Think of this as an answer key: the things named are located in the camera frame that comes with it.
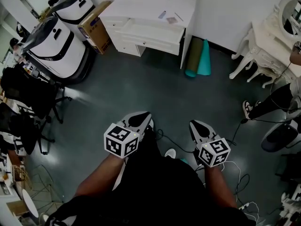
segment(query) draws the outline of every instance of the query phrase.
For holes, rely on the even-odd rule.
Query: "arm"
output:
[[[237,208],[233,193],[218,167],[205,167],[206,190],[213,201],[222,208]]]
[[[110,192],[122,168],[124,159],[110,154],[78,187],[75,196],[102,196]]]
[[[290,62],[295,65],[301,66],[301,55],[299,54],[299,50],[294,47],[290,56]]]

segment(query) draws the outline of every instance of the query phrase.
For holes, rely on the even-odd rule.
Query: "desk drawer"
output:
[[[171,53],[174,55],[179,55],[180,44],[172,44],[167,42],[162,42],[159,40],[152,40],[146,38],[139,38],[133,35],[121,35],[122,40],[126,43],[133,43],[136,45],[141,45],[148,48],[154,48],[157,50],[161,50],[167,53]]]
[[[102,23],[106,29],[120,30],[128,20],[127,17],[103,17]]]
[[[143,19],[129,19],[117,33],[124,42],[158,49],[179,55],[180,41],[185,28]]]

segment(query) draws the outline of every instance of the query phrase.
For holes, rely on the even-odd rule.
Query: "table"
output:
[[[22,190],[22,195],[23,195],[23,200],[26,206],[28,207],[29,211],[33,214],[33,216],[38,218],[39,217],[38,210],[34,205],[32,198],[29,196],[28,192],[25,189]]]
[[[145,47],[179,55],[185,34],[182,68],[192,38],[195,5],[196,0],[114,0],[99,17],[116,49],[136,56]],[[175,17],[177,23],[169,24],[168,17]]]
[[[293,45],[290,47],[289,44],[283,43],[275,37],[274,34],[266,30],[264,22],[252,21],[252,29],[248,35],[242,39],[238,52],[232,55],[232,59],[237,59],[240,56],[246,42],[248,42],[249,51],[237,69],[229,75],[229,78],[234,79],[248,63],[250,63],[250,66],[246,69],[249,69],[252,63],[256,62],[258,70],[247,82],[250,82],[250,80],[258,74],[265,74],[271,77],[270,81],[263,84],[262,87],[265,88],[266,85],[272,84],[289,66],[289,57]],[[301,76],[301,66],[291,64],[282,76],[287,83],[290,83],[292,80]]]

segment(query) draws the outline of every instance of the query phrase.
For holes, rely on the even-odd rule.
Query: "white desk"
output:
[[[116,49],[136,56],[145,47],[179,55],[185,34],[182,67],[192,38],[195,4],[196,0],[114,0],[99,17]],[[178,22],[169,24],[168,17]]]

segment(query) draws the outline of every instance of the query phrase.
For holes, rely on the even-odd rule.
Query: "sneaker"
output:
[[[243,102],[243,110],[244,110],[244,113],[245,113],[245,117],[247,119],[250,119],[249,118],[249,113],[250,111],[253,109],[253,107],[251,107],[250,103],[247,102],[246,100]]]
[[[255,107],[258,106],[260,103],[261,103],[261,101],[257,100],[256,103],[255,103]]]
[[[152,131],[154,131],[154,127],[155,127],[154,121],[151,119],[148,128],[151,128]]]
[[[164,156],[165,156],[165,157],[170,156],[171,158],[175,159],[175,155],[176,155],[175,149],[170,148],[170,149],[165,153]]]

